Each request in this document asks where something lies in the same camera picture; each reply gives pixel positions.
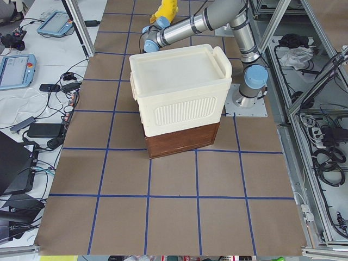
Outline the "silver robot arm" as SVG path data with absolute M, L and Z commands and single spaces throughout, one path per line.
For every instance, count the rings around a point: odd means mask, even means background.
M 238 44 L 244 68 L 259 64 L 262 53 L 253 36 L 248 8 L 248 1 L 214 1 L 200 14 L 193 14 L 174 24 L 161 16 L 154 24 L 143 28 L 143 51 L 157 52 L 193 35 L 214 31 L 228 24 Z

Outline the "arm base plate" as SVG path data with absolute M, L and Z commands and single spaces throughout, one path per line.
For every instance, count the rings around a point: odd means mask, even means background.
M 246 98 L 239 92 L 240 84 L 231 84 L 225 101 L 227 116 L 268 117 L 264 99 Z

